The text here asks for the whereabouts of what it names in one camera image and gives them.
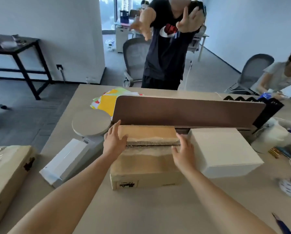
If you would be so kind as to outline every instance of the wall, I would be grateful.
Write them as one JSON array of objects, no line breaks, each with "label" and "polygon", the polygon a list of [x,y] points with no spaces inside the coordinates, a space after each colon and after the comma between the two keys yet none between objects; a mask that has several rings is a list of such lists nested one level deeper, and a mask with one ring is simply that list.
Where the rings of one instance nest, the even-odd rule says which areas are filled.
[{"label": "wall", "polygon": [[[62,80],[56,64],[63,65],[67,81],[100,83],[105,62],[99,0],[0,0],[0,34],[42,39],[41,47],[54,80]],[[42,70],[34,49],[20,55],[24,66]],[[1,68],[17,69],[14,60],[0,55]],[[1,77],[23,78],[0,72]],[[46,79],[45,75],[30,74]]]},{"label": "wall", "polygon": [[291,0],[207,0],[206,26],[206,48],[239,71],[255,54],[291,52]]}]

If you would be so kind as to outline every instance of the round lid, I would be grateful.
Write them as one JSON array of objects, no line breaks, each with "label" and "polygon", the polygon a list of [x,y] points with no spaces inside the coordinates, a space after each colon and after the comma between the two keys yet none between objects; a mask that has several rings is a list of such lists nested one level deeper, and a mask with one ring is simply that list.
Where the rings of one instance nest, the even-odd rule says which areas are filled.
[{"label": "round lid", "polygon": [[110,115],[99,109],[77,112],[72,121],[73,130],[82,137],[104,134],[110,125]]}]

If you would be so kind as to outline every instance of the black table frame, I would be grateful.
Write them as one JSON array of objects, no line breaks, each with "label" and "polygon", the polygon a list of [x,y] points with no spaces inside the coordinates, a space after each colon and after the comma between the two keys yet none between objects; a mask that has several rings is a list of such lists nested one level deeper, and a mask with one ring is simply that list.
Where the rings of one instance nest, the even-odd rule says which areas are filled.
[{"label": "black table frame", "polygon": [[[19,58],[19,53],[23,52],[24,50],[35,46],[38,57],[42,63],[42,66],[44,67],[45,71],[39,71],[39,70],[26,70],[25,67],[23,66],[20,58]],[[28,86],[30,87],[32,93],[34,94],[34,97],[36,100],[40,100],[39,94],[49,85],[49,84],[54,84],[54,81],[51,77],[50,71],[48,69],[47,63],[45,61],[45,58],[42,54],[42,50],[40,49],[39,46],[39,39],[34,40],[31,43],[28,43],[26,45],[24,45],[23,47],[20,47],[19,49],[16,49],[14,51],[9,51],[9,50],[0,50],[0,54],[1,55],[11,55],[17,66],[18,66],[18,70],[17,69],[7,69],[7,68],[0,68],[0,71],[5,71],[5,72],[20,72],[23,74],[23,77],[26,81],[26,83],[28,84]],[[36,88],[34,87],[32,80],[30,79],[28,73],[33,73],[33,74],[46,74],[48,77],[48,80],[39,88],[36,90]]]}]

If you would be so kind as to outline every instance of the black t-shirt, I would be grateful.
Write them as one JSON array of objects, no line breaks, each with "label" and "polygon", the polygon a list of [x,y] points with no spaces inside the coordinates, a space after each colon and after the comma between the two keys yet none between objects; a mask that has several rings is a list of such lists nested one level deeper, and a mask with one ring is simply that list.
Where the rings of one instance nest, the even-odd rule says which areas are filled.
[{"label": "black t-shirt", "polygon": [[[188,7],[189,14],[195,7],[203,8],[200,1],[192,1]],[[150,4],[156,12],[151,24],[153,38],[144,65],[144,75],[160,80],[182,80],[184,62],[188,46],[194,35],[199,32],[181,33],[176,23],[183,15],[175,19],[169,0],[153,0]]]}]

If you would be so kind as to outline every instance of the skyscraper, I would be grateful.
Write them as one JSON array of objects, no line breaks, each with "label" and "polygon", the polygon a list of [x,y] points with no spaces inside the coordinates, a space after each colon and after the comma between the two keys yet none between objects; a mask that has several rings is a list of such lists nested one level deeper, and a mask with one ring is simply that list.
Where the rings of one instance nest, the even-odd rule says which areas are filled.
[{"label": "skyscraper", "polygon": [[122,0],[122,10],[130,11],[132,9],[132,0]]}]

